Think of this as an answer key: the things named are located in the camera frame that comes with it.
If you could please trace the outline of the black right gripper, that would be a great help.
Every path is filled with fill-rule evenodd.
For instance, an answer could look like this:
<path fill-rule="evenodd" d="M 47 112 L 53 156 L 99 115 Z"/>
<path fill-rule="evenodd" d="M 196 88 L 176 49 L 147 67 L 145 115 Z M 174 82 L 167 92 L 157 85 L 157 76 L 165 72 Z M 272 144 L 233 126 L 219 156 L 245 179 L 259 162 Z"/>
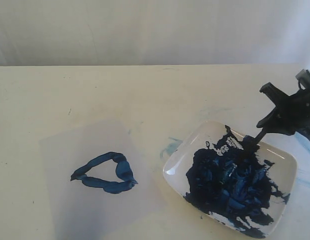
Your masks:
<path fill-rule="evenodd" d="M 257 123 L 257 128 L 267 128 L 268 133 L 283 135 L 295 132 L 310 135 L 310 89 L 298 90 L 289 96 L 268 82 L 259 92 L 274 103 L 275 109 Z"/>

